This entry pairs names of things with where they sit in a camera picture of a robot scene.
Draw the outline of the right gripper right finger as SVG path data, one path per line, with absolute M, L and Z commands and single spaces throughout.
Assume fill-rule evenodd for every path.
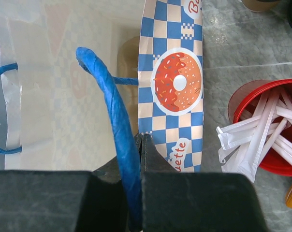
M 158 152 L 150 134 L 139 134 L 139 154 L 141 158 L 141 173 L 176 172 L 176 170 Z

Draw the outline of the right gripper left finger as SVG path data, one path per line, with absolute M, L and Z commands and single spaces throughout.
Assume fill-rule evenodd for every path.
M 135 145 L 138 149 L 140 159 L 142 153 L 142 138 L 142 134 L 136 134 L 134 136 Z M 107 183 L 117 183 L 118 181 L 120 181 L 121 177 L 119 173 L 117 157 L 112 158 L 105 165 L 94 170 L 93 174 Z

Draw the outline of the paper takeout bag blue handles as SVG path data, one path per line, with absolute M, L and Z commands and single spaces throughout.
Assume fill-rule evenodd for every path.
M 126 207 L 119 182 L 90 171 L 115 155 L 103 94 L 79 66 L 88 46 L 116 70 L 124 31 L 115 19 L 143 23 L 141 66 L 166 50 L 202 54 L 198 0 L 0 0 L 0 64 L 7 115 L 0 171 L 0 232 L 119 231 Z

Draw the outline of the cardboard cup carrier tray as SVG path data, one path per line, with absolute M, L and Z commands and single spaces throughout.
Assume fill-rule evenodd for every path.
M 138 79 L 138 52 L 140 37 L 136 36 L 126 41 L 119 49 L 117 56 L 117 74 L 120 78 Z M 132 85 L 120 86 L 122 96 L 127 105 L 138 105 L 138 87 Z

